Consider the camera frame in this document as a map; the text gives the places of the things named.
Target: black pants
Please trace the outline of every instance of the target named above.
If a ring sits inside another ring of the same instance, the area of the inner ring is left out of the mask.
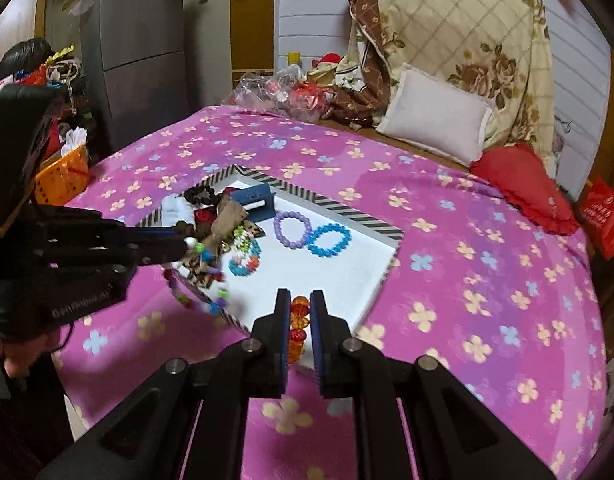
[[[31,480],[73,443],[62,385],[48,355],[31,368],[26,392],[0,402],[0,480]]]

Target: floral blanket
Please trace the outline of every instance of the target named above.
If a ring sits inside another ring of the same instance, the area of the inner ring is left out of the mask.
[[[398,82],[407,62],[495,104],[485,147],[525,140],[548,162],[554,131],[551,48],[542,0],[350,0],[356,28],[340,67],[339,100],[371,88],[385,62]],[[358,56],[369,52],[371,57]],[[349,70],[348,64],[357,67]],[[385,108],[376,110],[378,118]]]
[[[230,164],[402,229],[359,337],[407,362],[438,358],[560,480],[582,471],[596,450],[605,366],[581,231],[545,234],[486,182],[419,155],[229,107],[201,110],[104,160],[70,205],[135,224]],[[242,339],[220,320],[182,308],[162,271],[143,267],[124,303],[76,323],[55,362],[77,411],[95,423],[167,358],[197,362]],[[320,398],[300,374],[290,373],[283,399],[252,400],[247,424],[245,480],[357,478],[349,400]]]

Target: white pillow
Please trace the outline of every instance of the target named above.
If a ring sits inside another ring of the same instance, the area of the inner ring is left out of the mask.
[[[492,113],[479,95],[403,63],[398,91],[376,130],[468,166],[482,155]]]

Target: pillow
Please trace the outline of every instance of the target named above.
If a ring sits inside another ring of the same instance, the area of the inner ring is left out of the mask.
[[[490,148],[469,169],[497,187],[507,202],[545,232],[571,235],[578,229],[569,202],[528,144]]]
[[[468,166],[482,155],[492,105],[403,63],[400,83],[376,130]]]

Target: pink floral tablecloth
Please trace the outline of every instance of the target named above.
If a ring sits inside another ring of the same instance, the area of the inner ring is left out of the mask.
[[[439,358],[559,478],[582,471],[596,450],[605,368],[581,232],[547,235],[485,182],[426,158],[228,107],[201,110],[104,160],[70,205],[135,224],[165,195],[233,163],[400,227],[398,259],[359,336],[401,360]],[[79,322],[55,362],[94,424],[167,358],[198,362],[241,338],[182,308],[160,270],[145,267],[129,300]],[[355,479],[350,408],[291,373],[286,397],[250,404],[243,478]]]

